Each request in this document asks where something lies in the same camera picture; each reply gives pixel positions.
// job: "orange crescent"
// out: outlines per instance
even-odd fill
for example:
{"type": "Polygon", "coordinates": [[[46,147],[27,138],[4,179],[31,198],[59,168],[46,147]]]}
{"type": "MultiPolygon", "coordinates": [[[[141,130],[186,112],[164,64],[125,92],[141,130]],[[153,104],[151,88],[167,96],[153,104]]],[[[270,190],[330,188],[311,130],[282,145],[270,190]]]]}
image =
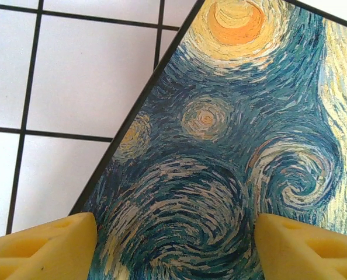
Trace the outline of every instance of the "orange crescent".
{"type": "Polygon", "coordinates": [[[252,6],[251,18],[246,25],[238,28],[226,28],[219,24],[215,17],[217,4],[214,3],[211,5],[207,17],[208,25],[212,35],[220,43],[225,45],[240,45],[249,43],[258,37],[263,26],[265,15],[259,7],[253,3],[248,3],[252,6]]]}

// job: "black grout line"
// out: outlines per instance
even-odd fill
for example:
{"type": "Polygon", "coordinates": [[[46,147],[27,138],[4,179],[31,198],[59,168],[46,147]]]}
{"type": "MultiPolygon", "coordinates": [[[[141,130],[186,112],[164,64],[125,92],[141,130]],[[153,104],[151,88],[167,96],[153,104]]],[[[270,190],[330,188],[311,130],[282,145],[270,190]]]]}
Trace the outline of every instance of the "black grout line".
{"type": "Polygon", "coordinates": [[[161,0],[159,4],[157,40],[155,42],[154,69],[155,67],[157,67],[159,63],[159,53],[161,50],[161,40],[162,40],[163,14],[164,14],[164,0],[161,0]]]}
{"type": "Polygon", "coordinates": [[[18,6],[9,6],[0,4],[1,10],[15,11],[15,12],[24,12],[24,13],[37,13],[36,9],[32,8],[23,8],[18,6]]]}
{"type": "Polygon", "coordinates": [[[162,29],[165,29],[165,30],[173,30],[173,31],[179,31],[180,27],[171,26],[171,25],[162,25],[162,29]]]}
{"type": "Polygon", "coordinates": [[[132,20],[122,20],[122,19],[109,19],[107,17],[99,17],[99,16],[76,15],[76,14],[72,14],[72,13],[53,12],[50,10],[44,10],[43,14],[48,15],[48,16],[59,16],[62,18],[91,20],[94,22],[115,23],[115,24],[119,24],[119,25],[132,25],[132,26],[149,27],[149,28],[157,28],[158,27],[158,25],[155,23],[134,22],[132,20]]]}
{"type": "Polygon", "coordinates": [[[40,25],[41,25],[43,6],[44,6],[44,0],[39,0],[39,8],[37,10],[36,25],[34,27],[32,53],[31,53],[31,60],[30,60],[28,79],[27,79],[26,98],[25,98],[24,107],[23,107],[22,125],[20,128],[18,152],[16,155],[15,172],[14,172],[14,179],[12,184],[12,191],[11,191],[8,224],[6,227],[7,235],[11,233],[12,223],[13,223],[14,213],[15,213],[16,195],[18,193],[20,167],[22,165],[23,147],[24,147],[24,140],[26,136],[29,102],[30,102],[31,92],[32,92],[34,65],[36,63],[37,46],[39,45],[40,25]]]}
{"type": "MultiPolygon", "coordinates": [[[[20,134],[21,129],[18,128],[9,128],[9,127],[0,127],[0,132],[11,133],[11,134],[20,134]]],[[[33,136],[44,136],[44,137],[53,137],[53,138],[64,138],[64,139],[77,139],[85,141],[95,141],[95,142],[111,142],[113,141],[112,137],[103,137],[103,136],[93,136],[93,135],[84,135],[84,134],[70,134],[62,132],[52,132],[52,131],[38,131],[38,130],[26,130],[26,135],[33,136]]]]}
{"type": "Polygon", "coordinates": [[[19,128],[0,127],[0,132],[20,134],[19,128]]]}
{"type": "MultiPolygon", "coordinates": [[[[16,12],[26,12],[26,13],[38,13],[39,12],[39,10],[32,9],[32,8],[23,8],[23,7],[17,7],[17,6],[2,5],[2,4],[0,4],[0,9],[9,10],[9,11],[16,11],[16,12]]],[[[109,19],[106,17],[99,17],[99,16],[77,15],[74,13],[55,12],[55,11],[51,11],[51,10],[41,10],[40,13],[42,15],[47,15],[47,16],[58,16],[61,18],[91,20],[94,22],[115,23],[118,25],[139,26],[139,27],[148,27],[148,28],[158,28],[158,26],[159,26],[159,24],[155,24],[155,23],[135,22],[133,20],[123,20],[123,19],[109,19]]],[[[180,27],[170,26],[170,25],[162,25],[161,28],[166,29],[166,30],[178,31],[180,27]]]]}
{"type": "Polygon", "coordinates": [[[78,139],[78,140],[97,141],[97,142],[113,141],[113,138],[110,138],[110,137],[68,134],[68,133],[61,133],[61,132],[35,131],[35,130],[26,130],[26,135],[55,137],[55,138],[64,138],[64,139],[78,139]]]}

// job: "yellow robot part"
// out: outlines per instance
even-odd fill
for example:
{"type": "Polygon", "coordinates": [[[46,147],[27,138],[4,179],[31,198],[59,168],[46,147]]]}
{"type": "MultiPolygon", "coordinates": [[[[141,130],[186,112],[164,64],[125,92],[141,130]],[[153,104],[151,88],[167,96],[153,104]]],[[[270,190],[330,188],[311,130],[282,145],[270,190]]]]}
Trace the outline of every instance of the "yellow robot part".
{"type": "Polygon", "coordinates": [[[85,280],[96,242],[91,213],[2,236],[0,280],[85,280]]]}
{"type": "Polygon", "coordinates": [[[347,236],[260,214],[255,244],[266,280],[347,280],[347,236]]]}

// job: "tile floor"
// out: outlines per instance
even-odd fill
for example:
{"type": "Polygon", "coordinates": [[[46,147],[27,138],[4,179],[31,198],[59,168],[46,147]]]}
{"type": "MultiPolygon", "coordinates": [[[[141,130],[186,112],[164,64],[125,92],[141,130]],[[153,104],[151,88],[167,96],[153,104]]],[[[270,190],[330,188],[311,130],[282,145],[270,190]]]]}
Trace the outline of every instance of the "tile floor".
{"type": "Polygon", "coordinates": [[[0,0],[0,236],[68,214],[194,3],[0,0]]]}

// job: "painting print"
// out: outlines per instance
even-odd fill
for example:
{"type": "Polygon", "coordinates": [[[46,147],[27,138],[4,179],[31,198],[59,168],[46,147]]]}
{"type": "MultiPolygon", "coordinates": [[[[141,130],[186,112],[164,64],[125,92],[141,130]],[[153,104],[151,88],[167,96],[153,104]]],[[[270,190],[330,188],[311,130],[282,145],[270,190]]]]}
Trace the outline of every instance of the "painting print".
{"type": "Polygon", "coordinates": [[[347,235],[347,27],[207,0],[83,207],[89,279],[263,279],[274,213],[347,235]]]}

